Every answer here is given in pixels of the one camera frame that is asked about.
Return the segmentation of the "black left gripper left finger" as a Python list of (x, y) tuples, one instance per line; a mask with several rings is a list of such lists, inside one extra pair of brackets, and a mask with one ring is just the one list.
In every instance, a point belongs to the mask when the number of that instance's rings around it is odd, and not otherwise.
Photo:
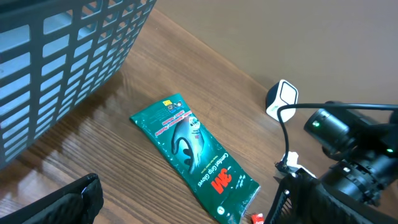
[(88, 224), (94, 222), (103, 204), (100, 178), (90, 173), (2, 217), (1, 224)]

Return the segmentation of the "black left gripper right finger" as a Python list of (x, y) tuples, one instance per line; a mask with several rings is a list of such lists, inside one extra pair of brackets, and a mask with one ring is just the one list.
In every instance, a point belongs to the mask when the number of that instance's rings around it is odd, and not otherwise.
[(304, 171), (280, 179), (277, 193), (264, 222), (397, 224), (395, 218), (355, 201)]

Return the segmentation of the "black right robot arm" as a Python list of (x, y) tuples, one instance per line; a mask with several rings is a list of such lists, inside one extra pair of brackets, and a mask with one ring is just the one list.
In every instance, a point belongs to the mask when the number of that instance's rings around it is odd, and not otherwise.
[(336, 161), (320, 180), (379, 206), (382, 191), (397, 180), (397, 111), (382, 124), (356, 110), (321, 108), (303, 128)]

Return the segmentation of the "green 3M gloves package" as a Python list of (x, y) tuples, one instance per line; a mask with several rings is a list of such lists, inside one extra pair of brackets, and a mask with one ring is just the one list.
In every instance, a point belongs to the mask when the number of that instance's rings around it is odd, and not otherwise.
[(177, 93), (130, 117), (219, 223), (240, 223), (261, 186)]

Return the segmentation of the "red stick sachet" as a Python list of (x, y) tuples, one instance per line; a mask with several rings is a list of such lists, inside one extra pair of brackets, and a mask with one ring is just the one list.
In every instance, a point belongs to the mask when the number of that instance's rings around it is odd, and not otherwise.
[(262, 213), (256, 213), (251, 215), (251, 223), (252, 224), (264, 224), (265, 218)]

